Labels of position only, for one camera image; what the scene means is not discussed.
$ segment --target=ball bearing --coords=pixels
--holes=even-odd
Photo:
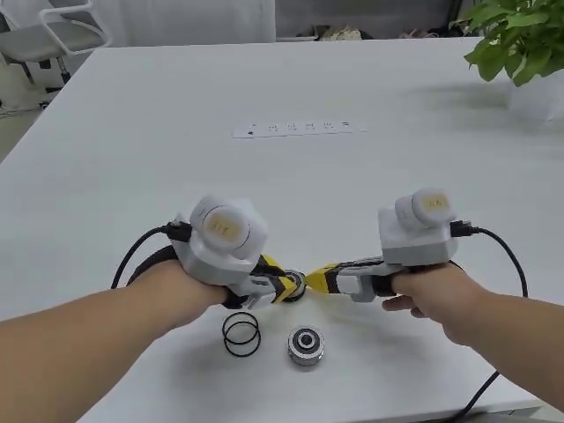
[[[288,355],[299,366],[314,366],[323,357],[325,341],[312,326],[298,326],[288,337]]]
[[[283,302],[296,302],[306,293],[306,275],[300,271],[286,271],[286,277],[296,284],[296,290],[283,299]]]

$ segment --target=white table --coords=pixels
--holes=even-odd
[[[310,271],[379,253],[378,206],[422,186],[445,188],[461,218],[508,241],[531,296],[564,302],[564,126],[510,115],[507,82],[468,70],[473,42],[96,52],[0,166],[0,318],[109,287],[140,234],[207,193],[251,199],[270,225],[267,252]],[[231,138],[248,122],[314,118],[368,131]],[[456,259],[485,286],[519,293],[493,241],[462,240]],[[263,345],[243,360],[222,345],[226,315],[215,308],[156,342],[81,421],[431,419],[464,406],[492,371],[434,323],[384,313],[379,301],[308,293],[256,311]],[[299,324],[325,335],[314,371],[286,356]],[[535,404],[501,378],[479,408]]]

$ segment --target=chair leg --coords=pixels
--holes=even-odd
[[[29,70],[29,66],[27,66],[26,62],[20,62],[19,60],[14,60],[14,59],[11,59],[11,58],[8,58],[8,57],[6,57],[6,58],[8,59],[6,62],[15,63],[15,64],[20,65],[23,68],[24,73],[27,76],[27,80],[31,83],[31,85],[35,85],[35,80],[33,79],[32,72]]]
[[[61,68],[61,78],[63,79],[63,84],[67,84],[71,80],[71,74],[67,70],[66,65],[62,57],[57,57],[56,62],[59,63],[59,68]]]

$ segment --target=electrical outlet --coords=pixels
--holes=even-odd
[[[233,131],[233,138],[289,137],[353,132],[366,132],[366,128],[347,120],[251,123],[236,128]]]

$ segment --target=person's right hand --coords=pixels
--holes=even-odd
[[[491,294],[453,264],[398,274],[392,288],[398,296],[383,302],[385,310],[411,310],[415,317],[428,317],[440,323],[457,344],[464,343],[465,323]]]

